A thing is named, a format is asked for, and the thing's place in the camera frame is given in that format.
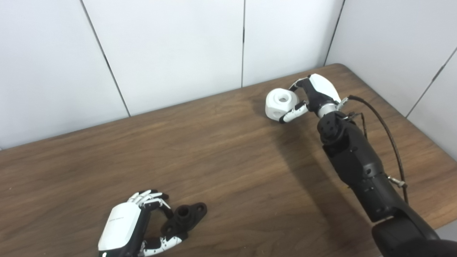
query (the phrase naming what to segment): white robotic hand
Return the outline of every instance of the white robotic hand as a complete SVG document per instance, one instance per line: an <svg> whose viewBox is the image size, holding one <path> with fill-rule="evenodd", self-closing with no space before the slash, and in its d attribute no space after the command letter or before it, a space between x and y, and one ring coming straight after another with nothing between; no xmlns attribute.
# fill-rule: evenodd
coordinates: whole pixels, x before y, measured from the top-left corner
<svg viewBox="0 0 457 257"><path fill-rule="evenodd" d="M143 240L150 212L161 209L168 219L173 211L164 201L168 195L157 190L133 194L125 203L115 206L98 242L99 257L145 257L168 250L182 242L187 234L156 238L149 243Z"/></svg>
<svg viewBox="0 0 457 257"><path fill-rule="evenodd" d="M275 119L274 117L270 117L268 115L269 101L273 98L269 94L270 97L267 96L266 99L267 116L271 119L279 121L280 123L288 123L307 112L314 112L321 118L329 112L340 110L347 101L347 99L341 100L333 84L319 74L312 74L307 78L298 79L288 90L295 95L293 92L300 87L305 90L308 100L298 101L298 104L290 110L282 110L286 111L286 113L279 119Z"/></svg>

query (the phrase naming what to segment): black robotic arm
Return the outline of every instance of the black robotic arm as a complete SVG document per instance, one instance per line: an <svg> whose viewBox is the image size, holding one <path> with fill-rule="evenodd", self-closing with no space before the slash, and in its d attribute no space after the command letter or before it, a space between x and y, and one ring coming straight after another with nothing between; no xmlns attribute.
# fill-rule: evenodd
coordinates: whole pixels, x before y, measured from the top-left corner
<svg viewBox="0 0 457 257"><path fill-rule="evenodd" d="M349 96L341 101L333 85L318 74L296 81L289 90L298 88L305 90L308 100L298 103L279 122L290 122L308 111L320 118L317 130L335 171L352 189L370 220L381 221L373 227L372 236L384 257L457 256L457 242L441 240L400 197L391 181L406 186L404 182L389 180L364 133L350 116L340 112L348 99L360 98Z"/></svg>

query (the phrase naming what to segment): black object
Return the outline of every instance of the black object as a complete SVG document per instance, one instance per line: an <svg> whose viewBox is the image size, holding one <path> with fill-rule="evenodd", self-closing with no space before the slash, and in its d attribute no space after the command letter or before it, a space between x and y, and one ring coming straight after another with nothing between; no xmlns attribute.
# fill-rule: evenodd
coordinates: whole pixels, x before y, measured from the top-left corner
<svg viewBox="0 0 457 257"><path fill-rule="evenodd" d="M187 238L187 232L191 231L207 212L208 209L204 203L181 205L176 209L173 218L165 222L160 231L167 240L177 235L181 239Z"/></svg>
<svg viewBox="0 0 457 257"><path fill-rule="evenodd" d="M353 95L350 95L347 98L349 100L354 100L354 101L358 101L358 102L361 102L361 103L365 104L376 115L377 119L379 120L379 122L384 127L384 130L386 130L387 136L389 137L390 143L392 144L392 148L393 148L393 151L395 153L395 157L397 158L397 164L399 166L400 178L401 178L401 180L405 181L403 164L401 163L399 150L397 149L397 145L395 144L395 140L393 139L392 133L390 133L390 130L387 127L387 124L384 122L384 120L381 117L381 115L376 111L376 109L371 104L369 104L367 101L363 100L362 98L360 98L358 96L353 96ZM402 187L402 189L403 189L403 199L404 199L404 201L406 203L408 203L409 202L408 201L408 192L406 190L406 187L407 187L406 184Z"/></svg>
<svg viewBox="0 0 457 257"><path fill-rule="evenodd" d="M315 90L309 88L305 92L315 95ZM318 101L314 106L321 107L328 103L328 99L320 96L313 96L312 99ZM363 102L375 112L391 139L403 176L395 142L379 113L359 97L351 96L349 99ZM319 108L309 110L317 114ZM435 231L394 190L378 155L364 133L347 115L338 111L325 114L317 129L323 149L335 171L352 189L370 220L384 220L372 229L373 239L384 257L457 256L457 242L440 240Z"/></svg>
<svg viewBox="0 0 457 257"><path fill-rule="evenodd" d="M319 109L322 106L324 106L325 104L328 104L328 103L338 104L338 103L336 103L333 100L333 98L331 98L330 96L323 94L321 92L318 92L314 88L311 81L309 80L310 76L311 75L308 76L308 79L298 81L297 87L302 87L305 90L306 96L308 97L308 104L306 105L306 107L308 108L308 110L310 112L314 112L317 115L317 112L319 111Z"/></svg>

